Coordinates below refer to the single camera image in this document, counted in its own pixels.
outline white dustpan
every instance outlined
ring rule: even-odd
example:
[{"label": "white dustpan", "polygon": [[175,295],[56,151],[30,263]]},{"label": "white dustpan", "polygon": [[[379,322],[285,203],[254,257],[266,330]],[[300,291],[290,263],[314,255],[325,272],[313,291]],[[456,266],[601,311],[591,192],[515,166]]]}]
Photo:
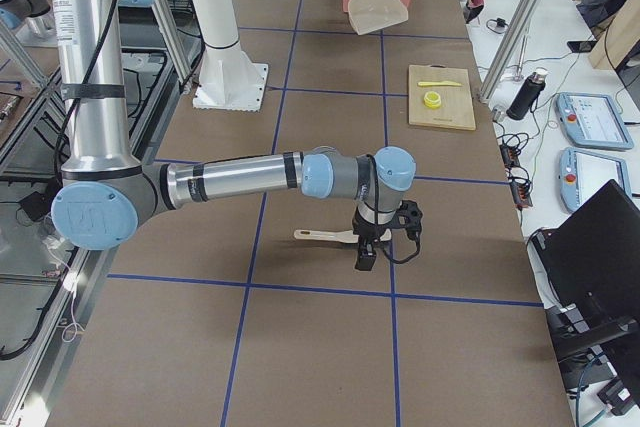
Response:
[{"label": "white dustpan", "polygon": [[349,0],[349,23],[358,35],[368,34],[409,20],[400,0]]}]

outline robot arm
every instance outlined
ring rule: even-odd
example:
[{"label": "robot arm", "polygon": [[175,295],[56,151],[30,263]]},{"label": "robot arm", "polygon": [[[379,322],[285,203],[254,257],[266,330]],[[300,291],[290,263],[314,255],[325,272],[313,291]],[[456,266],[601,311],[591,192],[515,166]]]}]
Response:
[{"label": "robot arm", "polygon": [[25,20],[33,34],[47,38],[53,33],[53,22],[47,0],[0,0],[0,20],[10,29],[18,28]]},{"label": "robot arm", "polygon": [[129,146],[117,1],[53,0],[71,156],[60,169],[64,186],[52,218],[66,238],[104,250],[131,238],[154,215],[186,203],[300,188],[317,198],[357,201],[356,268],[371,270],[388,228],[405,230],[419,252],[422,214],[403,201],[415,162],[402,149],[353,158],[323,148],[187,167],[142,166]]}]

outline thermos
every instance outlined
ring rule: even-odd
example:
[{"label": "thermos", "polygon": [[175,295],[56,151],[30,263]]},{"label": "thermos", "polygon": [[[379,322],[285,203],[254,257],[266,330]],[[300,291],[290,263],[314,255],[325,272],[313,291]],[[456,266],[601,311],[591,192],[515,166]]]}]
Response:
[{"label": "thermos", "polygon": [[547,74],[547,69],[539,67],[533,74],[524,79],[518,95],[513,99],[511,107],[507,110],[509,117],[513,120],[522,120],[524,116],[527,115],[527,112],[531,110],[531,106],[540,95],[540,92],[544,90]]}]

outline metal rack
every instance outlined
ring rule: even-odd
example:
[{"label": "metal rack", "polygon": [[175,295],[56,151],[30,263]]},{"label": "metal rack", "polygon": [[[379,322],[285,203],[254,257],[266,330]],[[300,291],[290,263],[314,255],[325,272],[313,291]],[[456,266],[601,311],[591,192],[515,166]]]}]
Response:
[{"label": "metal rack", "polygon": [[[185,16],[181,28],[193,30]],[[123,65],[130,112],[130,139],[134,154],[153,162],[155,153],[181,94],[176,68],[150,12],[123,12],[121,17]],[[181,36],[190,61],[200,50],[195,37]],[[0,145],[0,201],[22,199],[44,192],[53,177],[52,145],[64,110],[57,93],[60,73],[23,108]],[[77,276],[75,317],[85,325],[106,278],[113,251],[91,252],[62,244],[54,253],[43,243],[56,232],[49,219],[30,220],[19,204],[0,204],[0,348],[9,352],[34,332],[39,310],[54,292],[55,270],[66,263]],[[35,341],[19,357],[0,362],[0,425],[14,425],[26,406],[53,402],[59,380],[66,373],[77,340],[65,343],[61,326],[70,318],[71,292],[64,286],[52,299]]]}]

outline blue tape line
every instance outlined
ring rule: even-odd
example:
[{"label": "blue tape line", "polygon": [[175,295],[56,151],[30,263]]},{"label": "blue tape line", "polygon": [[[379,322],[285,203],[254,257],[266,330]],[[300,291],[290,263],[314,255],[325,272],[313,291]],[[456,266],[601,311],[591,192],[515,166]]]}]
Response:
[{"label": "blue tape line", "polygon": [[[293,32],[301,34],[322,34],[322,35],[353,35],[358,36],[355,32],[340,32],[329,30],[306,30],[306,29],[283,29],[279,27],[238,27],[239,30],[260,30],[266,32]],[[366,34],[365,36],[378,36],[376,33]],[[419,34],[385,34],[386,37],[399,37],[406,39],[435,39],[435,40],[469,40],[469,37],[447,36],[447,35],[419,35]]]},{"label": "blue tape line", "polygon": [[389,129],[387,123],[387,77],[384,61],[384,33],[380,31],[380,64],[382,65],[382,121],[384,126],[384,146],[389,146]]},{"label": "blue tape line", "polygon": [[206,285],[219,285],[223,287],[246,287],[244,282],[232,282],[229,280],[208,280],[208,279],[193,279],[187,277],[163,277],[157,275],[137,275],[137,274],[108,274],[109,279],[123,279],[123,280],[147,280],[154,282],[170,282],[175,284],[206,284]]},{"label": "blue tape line", "polygon": [[312,292],[315,294],[337,294],[337,295],[356,295],[364,297],[387,297],[391,294],[388,292],[373,292],[369,290],[351,290],[351,289],[332,289],[330,287],[304,287],[300,285],[278,285],[278,284],[251,284],[254,289],[282,290],[292,292]]},{"label": "blue tape line", "polygon": [[282,90],[286,90],[288,92],[309,92],[314,94],[368,95],[373,97],[381,97],[383,95],[377,92],[350,92],[348,90],[298,89],[298,88],[287,88],[287,87],[285,87]]},{"label": "blue tape line", "polygon": [[[389,246],[391,258],[393,255],[393,239]],[[391,340],[393,346],[393,388],[395,392],[396,427],[402,426],[402,403],[400,401],[400,353],[398,352],[398,309],[396,303],[396,269],[393,262],[389,262],[389,276],[391,285]]]},{"label": "blue tape line", "polygon": [[421,175],[416,175],[414,177],[416,180],[435,180],[438,182],[459,182],[463,184],[488,184],[488,185],[509,185],[509,182],[506,180],[482,180],[482,179],[457,179],[450,177],[425,177]]},{"label": "blue tape line", "polygon": [[[300,20],[300,11],[302,9],[302,0],[298,1],[298,12],[296,14],[296,23],[295,28],[298,28],[298,21]],[[296,34],[294,32],[291,38],[291,49],[289,51],[289,59],[287,62],[287,71],[284,78],[284,87],[287,87],[287,83],[289,81],[289,73],[291,71],[291,59],[293,57],[293,48],[296,42]],[[286,97],[286,91],[282,93],[282,98],[280,99],[280,108],[278,111],[278,120],[276,122],[276,129],[273,136],[273,144],[271,146],[271,153],[275,152],[276,145],[278,143],[278,132],[280,130],[280,121],[282,119],[282,109],[284,107],[284,101]],[[249,265],[249,273],[247,275],[247,284],[249,284],[244,292],[244,299],[242,301],[242,310],[240,312],[240,320],[238,322],[238,330],[236,332],[236,343],[233,349],[233,358],[231,362],[231,369],[229,371],[229,380],[227,382],[227,392],[225,394],[224,399],[224,408],[222,411],[222,417],[220,419],[220,427],[226,427],[227,424],[227,415],[229,414],[229,403],[231,399],[231,392],[233,390],[233,380],[235,378],[236,365],[238,363],[238,354],[240,352],[240,344],[242,341],[242,331],[244,328],[244,319],[247,313],[247,305],[249,303],[249,293],[251,292],[251,280],[253,278],[253,270],[255,267],[257,252],[258,252],[258,243],[260,241],[260,234],[262,232],[262,221],[264,218],[264,210],[267,204],[267,194],[262,194],[262,204],[260,205],[260,215],[258,216],[258,226],[256,228],[256,237],[253,243],[253,251],[251,252],[251,264]]]},{"label": "blue tape line", "polygon": [[278,109],[278,119],[276,120],[276,132],[273,136],[273,143],[271,144],[271,154],[276,151],[278,145],[278,137],[280,136],[280,122],[282,121],[282,113],[284,111],[284,103],[287,97],[287,86],[289,85],[289,75],[291,74],[291,64],[293,63],[293,50],[296,45],[296,36],[298,33],[298,24],[300,23],[300,13],[302,12],[303,0],[298,0],[298,10],[296,11],[296,22],[294,24],[293,36],[291,37],[291,49],[289,49],[289,59],[287,60],[287,70],[284,75],[284,85],[282,98],[280,99],[280,107]]},{"label": "blue tape line", "polygon": [[[261,208],[259,223],[262,223],[263,210]],[[257,253],[257,239],[254,243],[254,251],[252,255],[252,266],[255,263],[255,255]],[[253,275],[252,266],[250,267],[250,274]],[[337,294],[337,295],[358,295],[364,297],[396,297],[399,299],[411,299],[411,300],[428,300],[434,302],[453,302],[463,304],[489,304],[489,305],[512,305],[517,307],[543,307],[540,302],[526,302],[519,300],[498,300],[498,299],[479,299],[472,297],[447,297],[438,295],[422,295],[422,294],[402,294],[402,293],[388,293],[388,292],[375,292],[369,290],[351,290],[351,289],[332,289],[327,287],[304,287],[296,285],[278,285],[278,284],[254,284],[251,282],[234,282],[228,280],[212,280],[212,279],[194,279],[189,277],[163,277],[155,275],[139,275],[139,274],[108,274],[109,279],[121,279],[121,280],[140,280],[148,282],[168,282],[177,284],[206,284],[217,285],[222,287],[244,287],[252,289],[269,289],[269,290],[282,290],[282,291],[296,291],[296,292],[309,292],[317,294]]]},{"label": "blue tape line", "polygon": [[471,297],[442,297],[439,295],[396,294],[398,299],[432,300],[435,302],[454,302],[458,304],[508,305],[512,307],[544,308],[542,302],[525,302],[520,300],[474,299]]},{"label": "blue tape line", "polygon": [[233,357],[231,359],[231,368],[229,369],[229,379],[227,380],[227,391],[224,396],[222,417],[220,418],[220,427],[225,427],[227,424],[227,415],[229,414],[231,392],[233,390],[233,381],[236,375],[236,366],[238,364],[238,355],[240,353],[240,344],[242,341],[242,331],[244,329],[244,319],[247,314],[247,305],[249,304],[249,293],[251,292],[251,279],[253,278],[253,270],[256,265],[256,257],[258,255],[258,243],[260,241],[260,233],[262,231],[262,220],[264,218],[264,210],[265,210],[266,204],[267,204],[267,194],[262,194],[260,214],[258,215],[258,224],[256,226],[256,236],[253,241],[253,250],[251,251],[251,263],[249,264],[249,272],[247,273],[247,283],[244,290],[244,297],[242,299],[242,309],[240,310],[240,320],[238,321],[238,329],[236,331],[236,341],[233,347]]}]

